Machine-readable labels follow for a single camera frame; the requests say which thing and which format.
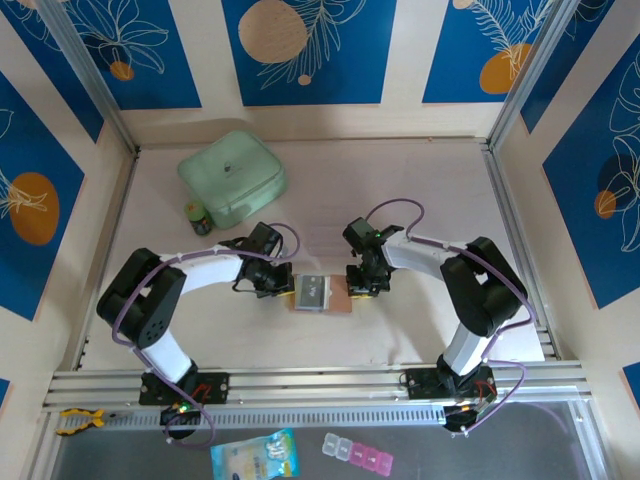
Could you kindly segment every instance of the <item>mint green case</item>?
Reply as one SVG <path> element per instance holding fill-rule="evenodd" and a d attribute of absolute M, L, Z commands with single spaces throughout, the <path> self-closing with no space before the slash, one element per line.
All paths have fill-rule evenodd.
<path fill-rule="evenodd" d="M 234 131 L 180 162 L 178 174 L 219 228 L 231 228 L 287 189 L 280 160 L 257 137 Z"/>

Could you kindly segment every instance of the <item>purple cable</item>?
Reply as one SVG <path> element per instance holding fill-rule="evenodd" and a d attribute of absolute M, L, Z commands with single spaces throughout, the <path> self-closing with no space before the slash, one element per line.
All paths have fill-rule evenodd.
<path fill-rule="evenodd" d="M 524 295 L 524 293 L 522 293 L 513 284 L 513 282 L 511 282 L 511 280 L 509 280 L 507 277 L 505 277 L 502 274 L 502 272 L 500 272 L 498 269 L 496 269 L 489 262 L 487 262 L 484 259 L 480 258 L 478 255 L 476 255 L 476 254 L 474 254 L 472 252 L 469 252 L 468 250 L 464 250 L 462 248 L 455 247 L 453 245 L 446 245 L 445 243 L 439 242 L 437 240 L 430 240 L 430 239 L 419 238 L 419 237 L 409 237 L 409 234 L 411 233 L 411 230 L 413 229 L 413 227 L 415 227 L 418 224 L 418 222 L 420 222 L 420 220 L 422 220 L 422 218 L 424 217 L 424 212 L 425 212 L 424 206 L 420 202 L 417 202 L 416 200 L 412 200 L 410 198 L 394 198 L 392 200 L 387 200 L 386 202 L 383 202 L 383 203 L 377 205 L 376 207 L 374 207 L 373 210 L 371 210 L 371 212 L 369 212 L 369 215 L 367 215 L 366 219 L 368 220 L 369 217 L 371 217 L 371 215 L 373 215 L 374 212 L 378 211 L 380 208 L 384 207 L 385 205 L 388 205 L 390 203 L 396 203 L 396 202 L 411 203 L 413 205 L 418 206 L 418 208 L 420 208 L 420 216 L 407 227 L 407 230 L 406 230 L 407 238 L 409 238 L 411 241 L 416 242 L 416 243 L 420 243 L 420 244 L 423 244 L 423 245 L 429 245 L 431 247 L 441 248 L 441 249 L 446 250 L 446 251 L 450 251 L 450 252 L 454 252 L 454 253 L 457 253 L 457 254 L 464 255 L 467 258 L 469 258 L 469 259 L 473 260 L 474 262 L 478 263 L 479 265 L 484 267 L 488 272 L 493 274 L 498 280 L 500 280 L 509 290 L 511 290 L 511 292 L 516 296 L 516 298 L 520 301 L 520 303 L 522 303 L 522 305 L 524 305 L 524 307 L 529 312 L 529 318 L 527 320 L 523 320 L 523 321 L 520 321 L 520 322 L 513 323 L 511 325 L 505 325 L 505 326 L 502 326 L 502 327 L 498 328 L 496 330 L 496 332 L 494 333 L 493 337 L 491 338 L 491 340 L 489 341 L 489 343 L 487 344 L 487 348 L 485 348 L 484 351 L 482 352 L 481 356 L 482 356 L 483 361 L 487 362 L 489 365 L 516 367 L 516 368 L 519 368 L 522 371 L 522 376 L 520 377 L 520 380 L 518 380 L 518 382 L 515 384 L 515 386 L 509 391 L 509 393 L 507 393 L 504 396 L 504 398 L 500 402 L 498 402 L 498 404 L 494 408 L 492 408 L 477 423 L 473 424 L 469 429 L 467 429 L 465 432 L 463 432 L 464 434 L 468 434 L 469 432 L 472 432 L 473 430 L 478 428 L 480 425 L 482 425 L 488 418 L 493 416 L 500 408 L 502 408 L 502 406 L 504 406 L 504 404 L 507 402 L 507 400 L 509 400 L 509 398 L 511 398 L 511 396 L 513 396 L 513 394 L 516 393 L 516 391 L 524 383 L 524 381 L 525 381 L 525 379 L 527 377 L 527 367 L 525 367 L 522 363 L 520 363 L 520 362 L 510 362 L 510 361 L 506 361 L 506 360 L 488 360 L 487 355 L 489 354 L 491 349 L 495 346 L 496 342 L 502 336 L 502 334 L 504 334 L 505 332 L 507 332 L 509 330 L 513 330 L 514 328 L 519 328 L 519 327 L 524 327 L 525 325 L 530 325 L 530 324 L 534 323 L 538 317 L 536 315 L 535 309 L 533 308 L 533 305 L 531 305 L 531 303 L 529 302 L 527 297 Z"/>
<path fill-rule="evenodd" d="M 180 395 L 182 398 L 184 398 L 186 401 L 188 401 L 191 405 L 193 405 L 196 409 L 198 409 L 198 411 L 202 414 L 202 416 L 205 418 L 207 423 L 209 423 L 209 425 L 211 426 L 211 438 L 208 441 L 203 442 L 203 443 L 197 443 L 197 444 L 185 444 L 183 442 L 173 442 L 173 443 L 175 443 L 175 444 L 177 444 L 177 445 L 179 445 L 181 447 L 191 448 L 191 449 L 202 449 L 202 448 L 210 447 L 212 445 L 213 439 L 215 437 L 215 423 L 213 421 L 213 418 L 211 417 L 211 415 L 209 415 L 207 413 L 205 408 L 202 405 L 200 405 L 193 397 L 191 397 L 188 393 L 186 393 L 184 390 L 182 390 L 176 384 L 171 382 L 161 372 L 159 372 L 158 370 L 153 368 L 153 365 L 149 362 L 149 360 L 144 355 L 144 353 L 142 353 L 142 351 L 140 351 L 140 349 L 138 349 L 132 342 L 129 342 L 127 340 L 123 340 L 120 337 L 118 337 L 118 332 L 120 331 L 120 326 L 122 325 L 122 322 L 124 320 L 125 315 L 129 311 L 129 309 L 131 308 L 131 306 L 133 305 L 135 300 L 138 298 L 138 295 L 140 295 L 140 292 L 142 292 L 142 290 L 149 284 L 149 282 L 153 279 L 153 277 L 155 277 L 158 274 L 158 272 L 160 272 L 160 270 L 162 270 L 162 269 L 164 269 L 164 268 L 166 268 L 168 266 L 175 265 L 176 263 L 181 263 L 184 260 L 194 260 L 196 258 L 203 258 L 203 257 L 214 256 L 214 255 L 246 255 L 248 257 L 260 258 L 262 260 L 268 260 L 270 262 L 276 262 L 276 263 L 283 263 L 283 262 L 286 262 L 286 261 L 292 259 L 293 257 L 295 257 L 296 254 L 300 251 L 300 236 L 298 235 L 298 233 L 293 228 L 291 228 L 289 225 L 285 225 L 284 223 L 272 223 L 271 226 L 272 227 L 276 227 L 277 226 L 277 227 L 286 228 L 287 230 L 289 230 L 293 234 L 293 236 L 296 239 L 296 248 L 293 251 L 293 253 L 291 253 L 290 255 L 286 255 L 284 257 L 275 258 L 275 257 L 270 257 L 268 255 L 261 255 L 259 253 L 244 252 L 242 250 L 211 250 L 211 249 L 208 249 L 208 250 L 201 250 L 201 251 L 197 251 L 197 252 L 186 253 L 184 255 L 178 255 L 176 257 L 173 257 L 173 258 L 171 258 L 169 260 L 166 260 L 166 261 L 162 262 L 160 265 L 158 265 L 153 270 L 151 270 L 142 279 L 142 281 L 133 290 L 133 292 L 131 293 L 131 295 L 129 296 L 129 298 L 127 299 L 125 304 L 123 305 L 122 309 L 118 313 L 118 316 L 116 317 L 115 322 L 113 323 L 113 327 L 111 328 L 111 338 L 113 339 L 113 341 L 116 342 L 119 345 L 123 345 L 123 346 L 126 346 L 126 347 L 130 348 L 133 351 L 133 353 L 140 359 L 140 361 L 142 361 L 142 363 L 147 368 L 149 368 L 154 373 L 154 375 L 156 377 L 158 377 L 164 384 L 166 384 L 174 392 L 176 392 L 178 395 Z M 165 435 L 167 435 L 167 433 L 168 433 L 168 428 L 169 428 L 169 425 L 167 425 L 166 428 L 165 428 Z"/>

